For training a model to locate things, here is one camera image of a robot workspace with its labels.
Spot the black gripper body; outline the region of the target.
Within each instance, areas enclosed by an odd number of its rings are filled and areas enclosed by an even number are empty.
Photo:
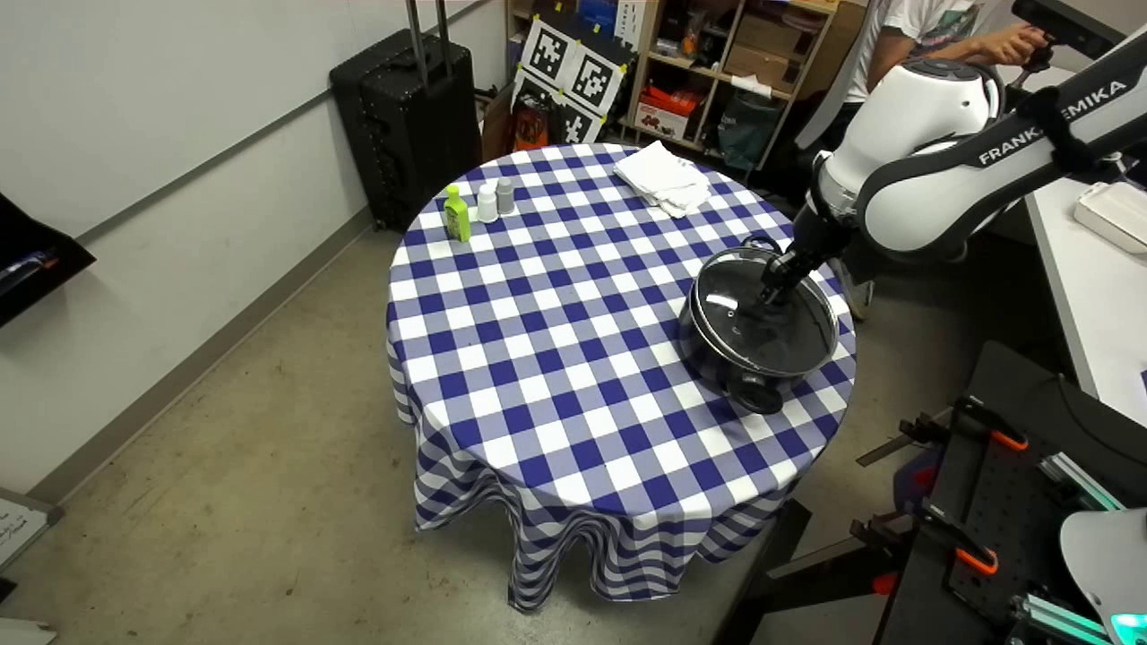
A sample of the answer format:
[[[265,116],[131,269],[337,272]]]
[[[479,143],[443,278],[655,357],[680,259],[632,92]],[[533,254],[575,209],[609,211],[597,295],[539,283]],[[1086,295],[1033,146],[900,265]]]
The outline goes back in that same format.
[[[794,216],[791,245],[768,260],[763,283],[769,289],[794,289],[818,265],[834,259],[845,246],[845,240],[848,240],[845,223],[839,223],[834,216],[804,209]]]

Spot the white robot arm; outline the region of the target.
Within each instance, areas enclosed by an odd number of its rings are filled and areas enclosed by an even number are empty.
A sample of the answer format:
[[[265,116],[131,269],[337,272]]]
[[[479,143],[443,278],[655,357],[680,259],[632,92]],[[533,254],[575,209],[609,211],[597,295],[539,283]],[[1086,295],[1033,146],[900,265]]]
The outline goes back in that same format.
[[[1116,180],[1116,155],[1147,141],[1147,33],[1109,47],[1059,87],[999,112],[999,79],[957,60],[897,66],[812,162],[794,236],[751,295],[751,316],[794,301],[798,283],[863,240],[890,259],[962,251],[1008,199],[1062,174]]]

